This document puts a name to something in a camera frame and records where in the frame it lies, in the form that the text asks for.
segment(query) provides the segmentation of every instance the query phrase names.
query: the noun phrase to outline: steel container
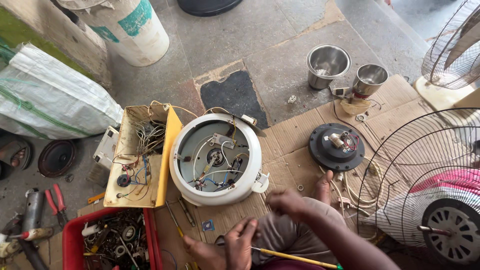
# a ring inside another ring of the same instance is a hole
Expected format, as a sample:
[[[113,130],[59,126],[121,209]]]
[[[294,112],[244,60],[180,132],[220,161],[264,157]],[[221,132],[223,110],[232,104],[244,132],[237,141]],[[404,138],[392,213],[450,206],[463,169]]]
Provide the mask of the steel container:
[[[345,75],[352,61],[342,48],[322,44],[313,48],[307,56],[308,83],[313,89],[327,88],[333,80]]]
[[[353,80],[353,92],[358,96],[370,96],[375,93],[388,79],[385,68],[376,64],[366,64],[357,71]]]

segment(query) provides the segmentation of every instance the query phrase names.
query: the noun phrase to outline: teal label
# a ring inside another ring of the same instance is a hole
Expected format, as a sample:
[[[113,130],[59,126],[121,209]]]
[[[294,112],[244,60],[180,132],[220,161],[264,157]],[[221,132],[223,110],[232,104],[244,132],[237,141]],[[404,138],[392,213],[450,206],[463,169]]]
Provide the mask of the teal label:
[[[89,27],[95,33],[97,33],[101,38],[103,38],[106,41],[111,41],[111,42],[115,42],[115,43],[120,42],[118,40],[118,38],[112,32],[110,32],[110,30],[106,26],[91,26],[91,25],[89,25]]]
[[[152,18],[152,5],[148,0],[140,0],[140,3],[127,17],[118,21],[125,32],[134,37],[139,34],[140,28]]]

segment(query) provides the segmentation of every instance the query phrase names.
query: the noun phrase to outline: red-handled pliers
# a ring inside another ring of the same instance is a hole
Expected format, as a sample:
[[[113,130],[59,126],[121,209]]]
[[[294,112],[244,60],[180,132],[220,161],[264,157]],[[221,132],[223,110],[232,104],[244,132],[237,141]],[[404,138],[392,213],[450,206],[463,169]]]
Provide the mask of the red-handled pliers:
[[[63,203],[63,196],[61,195],[61,191],[59,188],[58,184],[53,184],[53,189],[55,189],[55,193],[57,194],[57,201],[59,202],[59,207],[57,209],[57,206],[53,202],[52,199],[52,194],[50,193],[50,190],[45,190],[45,196],[47,196],[47,201],[48,204],[50,204],[50,207],[52,207],[52,215],[57,215],[57,219],[59,221],[60,227],[63,229],[65,224],[68,222],[67,215],[65,214],[65,205]]]

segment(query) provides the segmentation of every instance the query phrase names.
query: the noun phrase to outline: hand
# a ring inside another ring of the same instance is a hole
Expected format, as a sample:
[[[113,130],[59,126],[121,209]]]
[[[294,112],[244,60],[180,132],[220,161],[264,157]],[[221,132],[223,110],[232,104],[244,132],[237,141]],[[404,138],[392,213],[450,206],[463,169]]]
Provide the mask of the hand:
[[[225,235],[227,270],[250,270],[252,267],[252,238],[257,226],[257,220],[246,217]]]
[[[270,208],[279,215],[289,215],[295,222],[300,222],[309,206],[300,194],[294,190],[273,191],[266,200]]]

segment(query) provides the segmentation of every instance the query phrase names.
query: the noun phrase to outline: fan blade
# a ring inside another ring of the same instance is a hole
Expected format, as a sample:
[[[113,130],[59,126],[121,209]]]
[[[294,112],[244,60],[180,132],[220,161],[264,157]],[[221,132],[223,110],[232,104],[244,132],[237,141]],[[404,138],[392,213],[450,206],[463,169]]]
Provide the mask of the fan blade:
[[[448,53],[447,60],[445,61],[444,70],[449,68],[455,60],[457,60],[462,53],[468,50],[473,44],[480,41],[480,24],[476,24],[474,27],[469,29],[460,40],[455,44],[455,46]]]

